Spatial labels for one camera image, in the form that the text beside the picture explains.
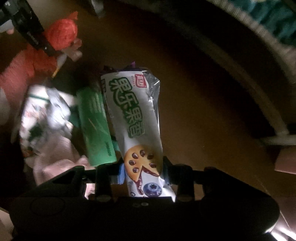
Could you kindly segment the red plastic bag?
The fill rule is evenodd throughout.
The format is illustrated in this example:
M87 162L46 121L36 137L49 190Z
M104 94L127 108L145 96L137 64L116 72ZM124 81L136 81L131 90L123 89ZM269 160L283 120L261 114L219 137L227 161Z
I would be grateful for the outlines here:
M45 30L44 35L54 50L60 51L66 49L77 38L78 27L76 20L78 20L77 11L64 19L55 21Z

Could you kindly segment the white cookie snack wrapper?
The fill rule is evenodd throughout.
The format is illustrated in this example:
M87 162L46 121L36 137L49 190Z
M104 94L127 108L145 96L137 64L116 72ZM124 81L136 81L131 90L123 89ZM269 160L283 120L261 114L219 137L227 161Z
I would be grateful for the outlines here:
M165 178L159 128L160 81L148 70L106 73L104 97L125 167L131 197L176 195Z

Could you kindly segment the crumpled white printed wrapper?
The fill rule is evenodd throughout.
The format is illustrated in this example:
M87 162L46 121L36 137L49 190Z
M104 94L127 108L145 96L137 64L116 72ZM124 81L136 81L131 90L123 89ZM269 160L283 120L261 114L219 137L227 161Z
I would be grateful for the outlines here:
M39 154L51 135L71 138L70 117L75 107L76 99L70 94L43 85L30 86L17 127L23 156Z

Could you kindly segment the teal white zigzag rug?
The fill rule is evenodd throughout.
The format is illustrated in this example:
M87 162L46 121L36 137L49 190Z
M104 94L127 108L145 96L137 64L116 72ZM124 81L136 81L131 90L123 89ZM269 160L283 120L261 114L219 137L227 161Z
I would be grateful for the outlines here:
M288 58L295 55L294 1L210 1Z

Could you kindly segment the green tissue pack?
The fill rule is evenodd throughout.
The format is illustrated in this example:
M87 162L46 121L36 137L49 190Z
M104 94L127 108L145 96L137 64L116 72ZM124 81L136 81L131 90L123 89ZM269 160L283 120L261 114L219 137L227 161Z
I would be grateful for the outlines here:
M96 167L115 163L117 158L101 92L87 87L77 91L76 99L89 164Z

